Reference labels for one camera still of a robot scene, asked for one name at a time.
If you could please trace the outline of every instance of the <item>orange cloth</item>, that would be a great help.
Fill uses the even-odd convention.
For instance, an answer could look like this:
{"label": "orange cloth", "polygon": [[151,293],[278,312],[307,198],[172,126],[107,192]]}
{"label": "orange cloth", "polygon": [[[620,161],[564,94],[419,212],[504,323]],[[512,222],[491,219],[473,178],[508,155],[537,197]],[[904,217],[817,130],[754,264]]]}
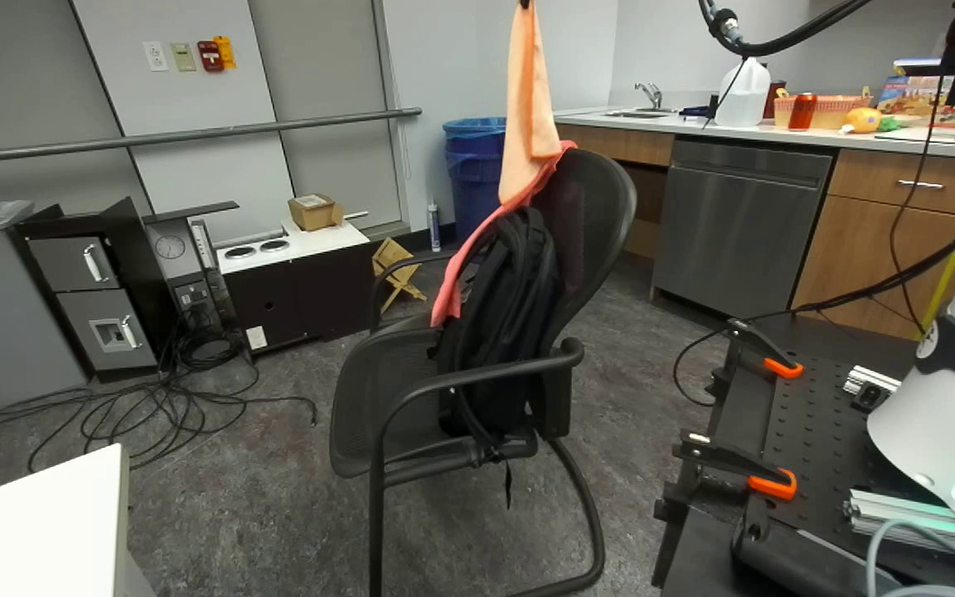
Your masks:
{"label": "orange cloth", "polygon": [[526,207],[560,155],[574,144],[560,144],[549,110],[545,36],[537,21],[537,0],[515,10],[512,23],[512,57],[508,57],[508,130],[504,130],[504,167],[502,167],[502,207],[471,232],[471,238],[452,256],[442,293],[432,309],[432,325],[442,328],[449,317],[460,317],[460,268],[479,241],[479,234],[493,226],[504,212]]}

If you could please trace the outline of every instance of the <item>black office chair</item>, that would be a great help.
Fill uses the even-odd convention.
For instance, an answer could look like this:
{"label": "black office chair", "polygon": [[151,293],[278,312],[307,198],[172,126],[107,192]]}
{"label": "black office chair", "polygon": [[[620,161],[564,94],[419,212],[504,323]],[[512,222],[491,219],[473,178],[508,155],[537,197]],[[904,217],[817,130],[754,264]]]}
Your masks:
{"label": "black office chair", "polygon": [[549,312],[545,350],[525,360],[481,364],[464,370],[439,370],[432,347],[439,336],[428,314],[404,317],[368,336],[347,357],[336,388],[332,410],[332,467],[368,473],[368,586],[380,595],[380,539],[385,539],[385,491],[416,479],[473,467],[491,462],[473,435],[449,435],[442,425],[442,393],[464,385],[529,377],[535,428],[496,444],[493,459],[537,454],[537,435],[571,473],[581,498],[593,561],[585,574],[545,582],[526,595],[574,595],[605,574],[605,529],[571,452],[560,437],[571,430],[571,368],[585,357],[581,343],[556,336],[581,312],[581,305],[605,285],[628,226],[637,212],[637,190],[631,175],[593,152],[574,148],[560,158],[547,190],[535,198],[555,245],[560,294]]}

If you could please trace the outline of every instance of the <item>black bag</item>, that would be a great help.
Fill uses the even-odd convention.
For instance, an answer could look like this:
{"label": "black bag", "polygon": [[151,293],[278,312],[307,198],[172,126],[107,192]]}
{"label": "black bag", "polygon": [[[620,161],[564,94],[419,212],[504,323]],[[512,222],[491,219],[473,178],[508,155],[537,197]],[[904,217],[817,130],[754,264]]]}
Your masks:
{"label": "black bag", "polygon": [[[496,219],[469,256],[460,273],[460,317],[452,317],[439,343],[439,370],[481,368],[535,357],[556,298],[555,234],[537,209]],[[535,428],[526,406],[539,377],[508,377],[442,393],[449,435],[473,435],[486,459],[508,430]]]}

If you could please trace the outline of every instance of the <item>small box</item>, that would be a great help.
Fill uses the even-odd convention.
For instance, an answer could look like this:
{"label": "small box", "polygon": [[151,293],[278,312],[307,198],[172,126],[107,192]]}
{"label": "small box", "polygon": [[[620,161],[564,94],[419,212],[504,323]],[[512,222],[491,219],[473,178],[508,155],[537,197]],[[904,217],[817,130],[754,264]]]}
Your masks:
{"label": "small box", "polygon": [[287,212],[303,232],[315,232],[315,228],[327,228],[341,222],[341,207],[327,197],[287,198]]}

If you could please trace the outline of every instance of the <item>stainless steel dishwasher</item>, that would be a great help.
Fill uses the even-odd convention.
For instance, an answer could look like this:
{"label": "stainless steel dishwasher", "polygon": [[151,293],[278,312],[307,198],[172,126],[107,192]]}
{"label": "stainless steel dishwasher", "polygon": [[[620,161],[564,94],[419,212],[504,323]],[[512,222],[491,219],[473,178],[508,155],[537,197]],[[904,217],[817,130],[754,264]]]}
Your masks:
{"label": "stainless steel dishwasher", "polygon": [[652,289],[723,314],[785,309],[831,152],[677,138]]}

